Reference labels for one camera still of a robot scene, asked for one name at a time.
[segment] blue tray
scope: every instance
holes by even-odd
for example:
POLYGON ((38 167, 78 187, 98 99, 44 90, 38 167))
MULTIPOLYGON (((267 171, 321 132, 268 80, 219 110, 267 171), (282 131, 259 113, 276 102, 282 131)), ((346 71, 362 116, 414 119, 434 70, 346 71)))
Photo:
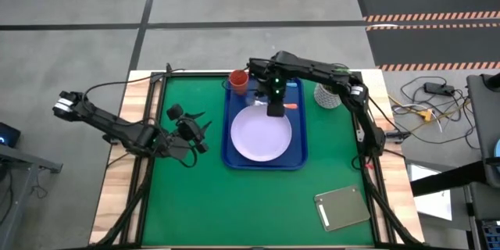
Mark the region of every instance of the blue tray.
MULTIPOLYGON (((257 82, 251 79, 248 89, 256 89, 257 82)), ((254 91, 248 91, 247 96, 239 96, 226 90, 224 105, 223 138, 222 138, 222 160, 234 169, 249 170, 297 170, 304 166, 307 160, 307 136, 305 132, 305 106, 302 82, 299 79, 290 80, 287 83, 287 91, 284 103, 295 103, 298 109, 285 109, 285 115, 290 120, 291 142, 287 150, 278 158, 268 162, 256 162, 246 159, 233 145, 230 135, 231 124, 236 115, 247 107, 247 98, 252 98, 254 91)))

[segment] white mesh cup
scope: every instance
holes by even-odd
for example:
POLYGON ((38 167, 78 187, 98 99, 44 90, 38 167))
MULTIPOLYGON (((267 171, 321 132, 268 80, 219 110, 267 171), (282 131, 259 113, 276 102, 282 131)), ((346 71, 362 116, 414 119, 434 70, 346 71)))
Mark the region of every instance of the white mesh cup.
POLYGON ((341 98, 338 95, 330 93, 322 84, 319 83, 316 84, 316 87, 314 88, 314 99, 318 105, 325 109, 334 109, 342 103, 341 98))

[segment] concrete floor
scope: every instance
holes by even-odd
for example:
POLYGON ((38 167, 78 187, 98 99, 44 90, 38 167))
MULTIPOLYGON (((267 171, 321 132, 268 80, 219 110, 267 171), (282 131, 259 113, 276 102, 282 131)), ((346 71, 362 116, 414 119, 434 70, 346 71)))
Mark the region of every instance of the concrete floor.
MULTIPOLYGON (((145 0, 0 0, 0 25, 138 23, 144 6, 145 0)), ((360 19, 356 0, 154 0, 149 22, 360 19)), ((60 175, 41 175, 49 196, 30 200, 16 249, 87 244, 109 146, 97 130, 52 116, 51 107, 61 90, 83 91, 97 83, 125 79, 136 36, 136 30, 0 32, 0 121, 22 130, 20 149, 64 163, 60 175)), ((281 49, 351 68, 374 67, 364 30, 337 27, 149 30, 138 69, 164 69, 166 63, 199 70, 237 68, 249 56, 270 57, 281 49)), ((483 71, 425 75, 440 75, 463 87, 471 73, 483 71)), ((419 75, 424 73, 384 76, 390 94, 401 98, 401 85, 419 75)), ((99 106, 117 113, 122 93, 120 86, 104 87, 90 96, 99 106)), ((417 124, 411 116, 398 121, 408 127, 417 124)), ((443 134, 435 126, 422 128, 420 134, 444 140, 466 129, 464 120, 450 123, 443 134)), ((479 159, 478 152, 464 141, 423 145, 411 137, 403 150, 409 159, 448 166, 479 159)), ((424 226, 424 233, 432 245, 466 247, 462 232, 424 226)))

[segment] power adapter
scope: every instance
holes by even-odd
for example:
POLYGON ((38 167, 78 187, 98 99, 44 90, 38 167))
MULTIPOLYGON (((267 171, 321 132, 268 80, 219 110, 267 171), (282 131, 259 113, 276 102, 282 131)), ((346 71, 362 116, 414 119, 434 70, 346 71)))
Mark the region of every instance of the power adapter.
POLYGON ((423 84, 423 91, 428 94, 452 97, 455 92, 455 87, 447 84, 426 82, 423 84))

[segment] wooden table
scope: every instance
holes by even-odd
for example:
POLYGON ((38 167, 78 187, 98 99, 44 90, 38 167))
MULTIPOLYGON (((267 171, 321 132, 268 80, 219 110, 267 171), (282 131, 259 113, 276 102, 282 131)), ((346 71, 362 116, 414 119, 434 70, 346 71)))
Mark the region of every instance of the wooden table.
MULTIPOLYGON (((384 113, 393 120, 391 104, 384 83, 384 76, 381 70, 360 70, 365 85, 370 90, 370 97, 380 106, 384 113)), ((129 80, 136 80, 151 75, 151 70, 131 71, 129 80)), ((159 97, 159 85, 153 95, 152 112, 155 113, 159 97)), ((146 95, 148 92, 149 80, 129 83, 125 90, 125 96, 120 111, 120 117, 130 122, 142 120, 145 110, 146 95)), ((394 130, 392 125, 382 116, 378 109, 370 103, 373 118, 377 126, 383 130, 394 130)), ((395 152, 402 152, 401 145, 386 144, 387 149, 395 152)), ((125 153, 121 145, 112 147, 109 154, 109 161, 120 157, 125 153)), ((409 184, 406 172, 405 161, 400 156, 385 152, 380 157, 380 165, 384 176, 384 183, 387 190, 387 197, 391 209, 401 220, 403 225, 416 239, 423 241, 423 233, 420 226, 418 214, 416 212, 413 193, 409 184)), ((110 166, 106 173, 102 185, 101 196, 98 203, 95 221, 92 227, 90 243, 99 241, 107 233, 109 228, 116 222, 127 203, 127 195, 130 186, 130 178, 134 166, 134 157, 129 155, 110 166)), ((377 222, 380 229, 380 238, 387 241, 385 232, 384 217, 376 207, 377 222)), ((137 207, 131 220, 129 239, 133 239, 136 230, 138 217, 137 207)))

